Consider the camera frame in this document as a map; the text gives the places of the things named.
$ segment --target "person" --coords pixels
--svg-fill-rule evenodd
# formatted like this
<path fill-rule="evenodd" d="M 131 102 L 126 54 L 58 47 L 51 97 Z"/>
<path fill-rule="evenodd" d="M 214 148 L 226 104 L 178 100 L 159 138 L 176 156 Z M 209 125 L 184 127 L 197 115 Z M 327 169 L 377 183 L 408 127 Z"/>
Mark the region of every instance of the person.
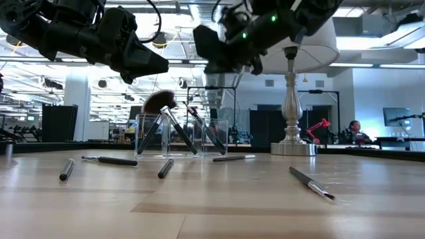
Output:
<path fill-rule="evenodd" d="M 366 133 L 360 132 L 361 124 L 358 120 L 350 122 L 351 140 L 354 143 L 371 143 L 372 140 Z"/>

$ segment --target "monitor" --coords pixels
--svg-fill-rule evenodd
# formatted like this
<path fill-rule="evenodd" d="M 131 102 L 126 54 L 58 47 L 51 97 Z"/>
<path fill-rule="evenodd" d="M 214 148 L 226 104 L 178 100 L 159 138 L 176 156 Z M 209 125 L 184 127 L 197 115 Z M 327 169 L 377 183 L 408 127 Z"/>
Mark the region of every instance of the monitor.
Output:
<path fill-rule="evenodd" d="M 412 126 L 411 119 L 396 120 L 403 116 L 410 116 L 409 108 L 384 108 L 384 123 L 387 127 Z"/>
<path fill-rule="evenodd" d="M 141 106 L 132 106 L 128 120 L 136 120 L 135 116 L 141 113 Z"/>

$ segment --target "desk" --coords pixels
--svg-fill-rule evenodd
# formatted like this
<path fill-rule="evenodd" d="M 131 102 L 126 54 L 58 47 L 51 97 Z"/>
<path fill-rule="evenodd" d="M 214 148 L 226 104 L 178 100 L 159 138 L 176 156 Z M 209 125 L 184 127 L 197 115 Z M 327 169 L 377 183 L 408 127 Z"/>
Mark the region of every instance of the desk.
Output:
<path fill-rule="evenodd" d="M 346 149 L 354 147 L 379 149 L 378 145 L 318 145 L 318 147 L 322 149 Z"/>
<path fill-rule="evenodd" d="M 379 149 L 383 147 L 403 147 L 406 151 L 410 151 L 410 142 L 425 141 L 425 138 L 397 138 L 397 137 L 377 137 Z"/>
<path fill-rule="evenodd" d="M 210 147 L 214 146 L 212 143 L 206 143 L 205 145 L 206 146 L 210 146 Z M 183 142 L 171 142 L 170 143 L 170 146 L 186 146 L 186 143 L 183 143 Z M 238 143 L 238 144 L 229 143 L 227 145 L 227 147 L 251 147 L 251 144 L 248 144 L 248 143 Z"/>
<path fill-rule="evenodd" d="M 0 158 L 0 227 L 13 239 L 423 238 L 425 163 L 349 155 L 213 163 L 166 159 L 137 167 L 69 157 L 132 158 L 131 151 L 85 149 Z M 288 171 L 293 166 L 339 200 L 329 203 Z"/>

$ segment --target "brown brush bristles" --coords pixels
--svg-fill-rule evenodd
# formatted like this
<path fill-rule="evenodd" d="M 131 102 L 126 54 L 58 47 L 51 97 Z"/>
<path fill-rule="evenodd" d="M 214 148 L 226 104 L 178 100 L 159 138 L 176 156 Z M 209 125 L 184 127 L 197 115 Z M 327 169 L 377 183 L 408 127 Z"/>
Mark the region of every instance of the brown brush bristles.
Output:
<path fill-rule="evenodd" d="M 170 109 L 177 106 L 174 101 L 174 92 L 170 90 L 160 90 L 150 95 L 144 105 L 143 112 L 148 114 L 159 114 L 162 107 L 168 106 Z"/>

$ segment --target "pillar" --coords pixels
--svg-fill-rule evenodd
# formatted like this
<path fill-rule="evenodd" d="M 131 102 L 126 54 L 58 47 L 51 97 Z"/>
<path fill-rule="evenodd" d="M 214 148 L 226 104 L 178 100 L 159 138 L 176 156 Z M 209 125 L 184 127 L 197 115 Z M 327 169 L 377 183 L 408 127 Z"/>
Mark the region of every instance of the pillar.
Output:
<path fill-rule="evenodd" d="M 90 84 L 85 67 L 68 67 L 65 81 L 64 106 L 78 106 L 74 140 L 88 140 L 88 122 L 90 120 Z"/>

